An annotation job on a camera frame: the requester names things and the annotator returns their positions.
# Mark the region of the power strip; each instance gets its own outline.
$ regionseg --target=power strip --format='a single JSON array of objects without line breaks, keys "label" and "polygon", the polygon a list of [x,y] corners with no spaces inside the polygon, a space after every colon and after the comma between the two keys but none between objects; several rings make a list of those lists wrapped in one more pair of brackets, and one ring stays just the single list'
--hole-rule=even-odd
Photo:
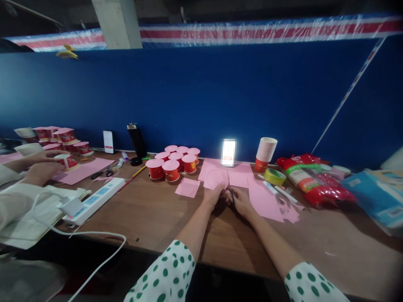
[{"label": "power strip", "polygon": [[126,181],[123,178],[114,178],[105,184],[102,188],[88,197],[84,202],[84,207],[74,216],[64,216],[63,220],[77,226],[82,225],[91,217],[104,203],[114,196]]}]

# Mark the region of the concrete pillar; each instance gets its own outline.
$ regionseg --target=concrete pillar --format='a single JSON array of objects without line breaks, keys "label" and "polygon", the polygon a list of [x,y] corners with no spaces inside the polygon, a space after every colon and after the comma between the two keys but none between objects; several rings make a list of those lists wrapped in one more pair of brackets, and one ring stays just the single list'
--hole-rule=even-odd
[{"label": "concrete pillar", "polygon": [[134,0],[92,0],[108,49],[143,48]]}]

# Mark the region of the scissors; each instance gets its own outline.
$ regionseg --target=scissors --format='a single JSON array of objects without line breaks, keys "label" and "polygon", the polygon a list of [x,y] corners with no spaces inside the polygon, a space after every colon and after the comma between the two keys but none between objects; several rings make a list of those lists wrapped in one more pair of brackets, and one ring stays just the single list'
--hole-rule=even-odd
[{"label": "scissors", "polygon": [[101,176],[103,173],[106,172],[106,177],[112,176],[114,175],[114,172],[111,170],[114,166],[116,166],[118,163],[114,163],[112,165],[109,165],[105,171],[99,171],[97,173],[95,173],[94,175],[91,176],[91,179],[94,180],[96,178],[98,178],[99,176]]},{"label": "scissors", "polygon": [[230,186],[230,174],[228,173],[228,170],[227,170],[227,175],[228,175],[228,190],[231,192],[232,203],[235,206],[234,191],[231,189],[231,186]]}]

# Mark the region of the tape roll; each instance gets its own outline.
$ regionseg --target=tape roll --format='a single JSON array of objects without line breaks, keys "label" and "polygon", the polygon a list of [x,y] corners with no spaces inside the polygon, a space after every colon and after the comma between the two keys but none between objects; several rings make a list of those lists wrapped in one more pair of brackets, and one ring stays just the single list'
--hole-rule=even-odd
[{"label": "tape roll", "polygon": [[263,175],[264,179],[272,185],[281,186],[286,180],[286,176],[280,171],[274,169],[266,169]]}]

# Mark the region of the snack bag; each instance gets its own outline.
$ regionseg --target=snack bag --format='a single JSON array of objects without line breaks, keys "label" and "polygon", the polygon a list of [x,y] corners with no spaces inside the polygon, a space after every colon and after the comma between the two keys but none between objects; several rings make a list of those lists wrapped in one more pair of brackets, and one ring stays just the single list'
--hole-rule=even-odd
[{"label": "snack bag", "polygon": [[322,169],[319,157],[306,153],[290,159],[279,158],[277,164],[285,171],[289,180],[305,192],[306,200],[315,208],[321,208],[326,202],[357,202],[350,191]]}]

